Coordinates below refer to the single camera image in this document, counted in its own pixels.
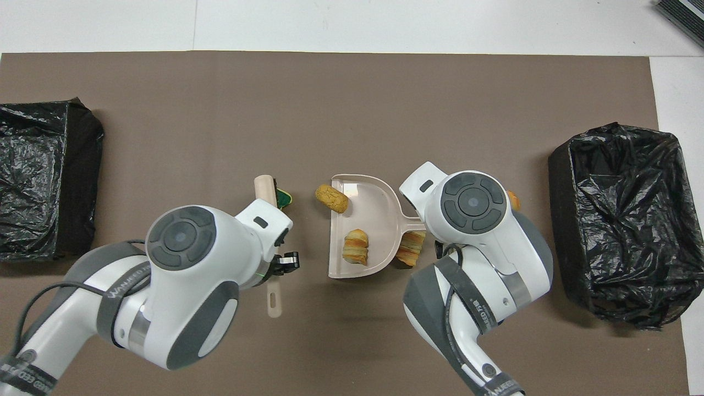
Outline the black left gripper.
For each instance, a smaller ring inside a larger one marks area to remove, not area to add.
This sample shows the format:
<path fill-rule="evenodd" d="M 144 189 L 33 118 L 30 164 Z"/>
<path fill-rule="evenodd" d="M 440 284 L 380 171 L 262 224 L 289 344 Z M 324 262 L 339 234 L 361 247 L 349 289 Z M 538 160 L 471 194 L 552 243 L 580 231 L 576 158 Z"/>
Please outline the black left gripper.
<path fill-rule="evenodd" d="M 269 276 L 282 276 L 292 273 L 301 267 L 301 261 L 297 251 L 287 252 L 283 256 L 278 253 L 278 249 L 284 244 L 284 239 L 288 232 L 289 228 L 285 228 L 274 242 L 274 255 L 267 270 L 267 275 Z"/>

